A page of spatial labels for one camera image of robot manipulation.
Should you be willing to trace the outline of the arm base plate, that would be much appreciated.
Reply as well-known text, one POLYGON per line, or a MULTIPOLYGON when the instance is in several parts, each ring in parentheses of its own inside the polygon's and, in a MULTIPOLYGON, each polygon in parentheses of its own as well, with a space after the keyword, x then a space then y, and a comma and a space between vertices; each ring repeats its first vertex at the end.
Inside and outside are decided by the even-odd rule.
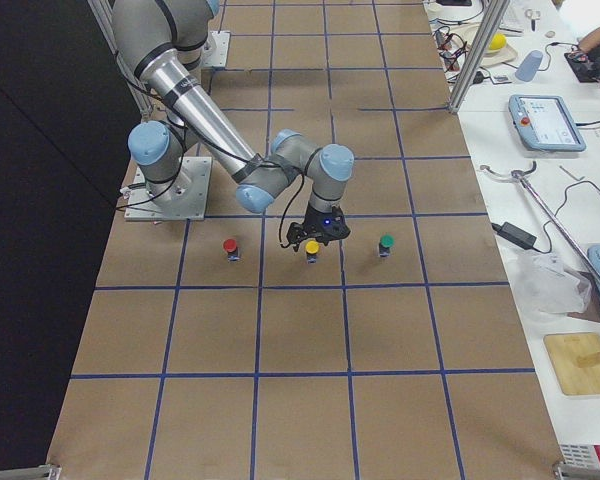
POLYGON ((185 156, 174 182, 152 185, 149 189, 141 168, 137 167, 134 183, 140 187, 128 190, 129 206, 124 208, 124 219, 130 222, 202 221, 212 165, 211 157, 185 156))
POLYGON ((230 31, 210 31, 201 54, 202 69, 225 69, 228 61, 230 31))

